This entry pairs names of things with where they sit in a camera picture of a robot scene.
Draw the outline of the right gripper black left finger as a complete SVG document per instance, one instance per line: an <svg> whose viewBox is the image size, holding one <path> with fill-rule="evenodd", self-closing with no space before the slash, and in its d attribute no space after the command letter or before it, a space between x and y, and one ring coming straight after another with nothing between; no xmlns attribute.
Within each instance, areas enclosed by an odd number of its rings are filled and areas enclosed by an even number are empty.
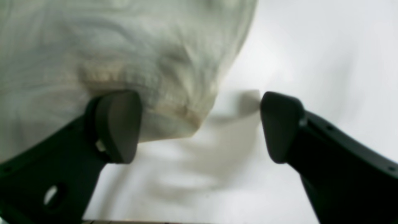
<svg viewBox="0 0 398 224"><path fill-rule="evenodd" d="M92 99L85 114L1 164L1 218L9 224L81 224L108 164L130 164L141 129L135 91Z"/></svg>

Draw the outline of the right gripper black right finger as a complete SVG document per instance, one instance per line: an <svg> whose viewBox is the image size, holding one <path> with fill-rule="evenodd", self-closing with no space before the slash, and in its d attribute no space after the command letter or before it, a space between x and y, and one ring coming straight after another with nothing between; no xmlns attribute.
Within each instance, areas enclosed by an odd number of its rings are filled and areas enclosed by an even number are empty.
<svg viewBox="0 0 398 224"><path fill-rule="evenodd" d="M396 224L397 163L310 111L268 91L260 116L270 158L299 175L320 224Z"/></svg>

